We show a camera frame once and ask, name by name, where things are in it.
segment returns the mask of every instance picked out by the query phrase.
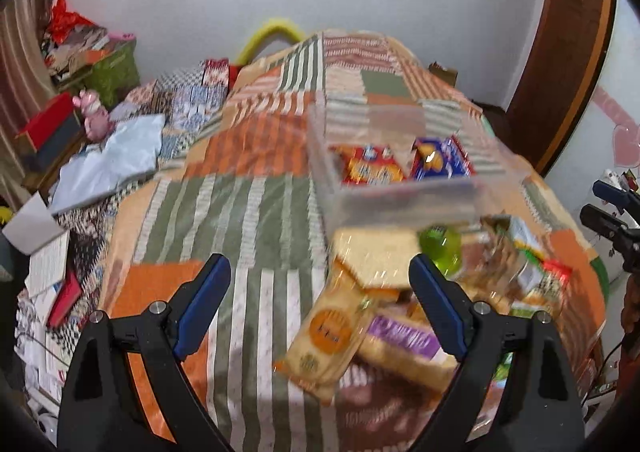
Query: curtain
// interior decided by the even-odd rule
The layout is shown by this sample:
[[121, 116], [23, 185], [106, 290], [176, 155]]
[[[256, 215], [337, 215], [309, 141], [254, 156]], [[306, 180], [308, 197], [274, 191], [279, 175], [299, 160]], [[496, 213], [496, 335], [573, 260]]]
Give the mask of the curtain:
[[8, 0], [0, 11], [0, 196], [18, 209], [24, 168], [14, 136], [56, 91], [40, 54], [53, 0]]

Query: bed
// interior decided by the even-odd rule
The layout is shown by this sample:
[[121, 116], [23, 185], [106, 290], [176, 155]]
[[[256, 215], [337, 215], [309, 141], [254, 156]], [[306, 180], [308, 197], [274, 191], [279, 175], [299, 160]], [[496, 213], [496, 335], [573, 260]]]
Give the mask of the bed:
[[[228, 66], [204, 62], [136, 89], [129, 101], [149, 114], [177, 114], [175, 96], [188, 104], [197, 94], [193, 89], [226, 81]], [[68, 215], [67, 225], [87, 245], [97, 240], [87, 231], [99, 235], [100, 248], [88, 250], [92, 257], [84, 264], [97, 285], [58, 335], [65, 351], [72, 353], [95, 305], [110, 317], [140, 313], [193, 279], [210, 254], [222, 253], [232, 264], [231, 287], [208, 336], [183, 366], [232, 447], [407, 447], [437, 404], [428, 391], [354, 362], [334, 404], [321, 406], [273, 372], [273, 360], [286, 352], [326, 278], [328, 249], [308, 168], [306, 116], [329, 99], [365, 108], [445, 100], [460, 114], [481, 117], [465, 96], [383, 35], [325, 31], [245, 67], [222, 106], [194, 119], [196, 127], [177, 135], [171, 150], [167, 143], [166, 161], [153, 180], [132, 185], [108, 201], [107, 210]], [[188, 109], [181, 125], [188, 124]], [[605, 317], [598, 256], [542, 178], [527, 168], [519, 189], [505, 193], [495, 213], [521, 217], [576, 270], [559, 326], [576, 378], [583, 378]], [[140, 357], [130, 361], [151, 427], [170, 437]], [[490, 418], [487, 413], [484, 423]]]

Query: hand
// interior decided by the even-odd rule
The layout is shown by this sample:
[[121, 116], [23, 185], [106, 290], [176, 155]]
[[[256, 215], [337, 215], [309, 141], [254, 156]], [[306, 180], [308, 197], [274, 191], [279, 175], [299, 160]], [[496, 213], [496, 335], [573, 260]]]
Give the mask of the hand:
[[620, 323], [625, 333], [634, 330], [634, 325], [640, 320], [640, 286], [636, 283], [640, 277], [632, 275], [626, 281], [625, 305], [620, 315]]

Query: plush toy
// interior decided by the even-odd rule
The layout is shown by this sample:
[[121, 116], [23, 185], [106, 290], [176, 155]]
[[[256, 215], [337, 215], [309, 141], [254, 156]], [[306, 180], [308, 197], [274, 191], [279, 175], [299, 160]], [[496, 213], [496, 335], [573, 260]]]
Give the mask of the plush toy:
[[89, 141], [100, 143], [113, 132], [113, 122], [95, 90], [81, 90], [80, 96], [75, 96], [73, 101], [84, 116], [84, 130]]

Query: white garment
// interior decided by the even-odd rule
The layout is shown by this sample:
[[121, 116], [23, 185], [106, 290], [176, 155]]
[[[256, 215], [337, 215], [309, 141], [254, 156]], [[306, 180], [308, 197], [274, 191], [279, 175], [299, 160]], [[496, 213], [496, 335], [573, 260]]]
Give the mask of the white garment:
[[162, 147], [164, 115], [143, 115], [118, 123], [104, 150], [90, 149], [60, 168], [49, 211], [61, 213], [115, 193], [155, 172]]

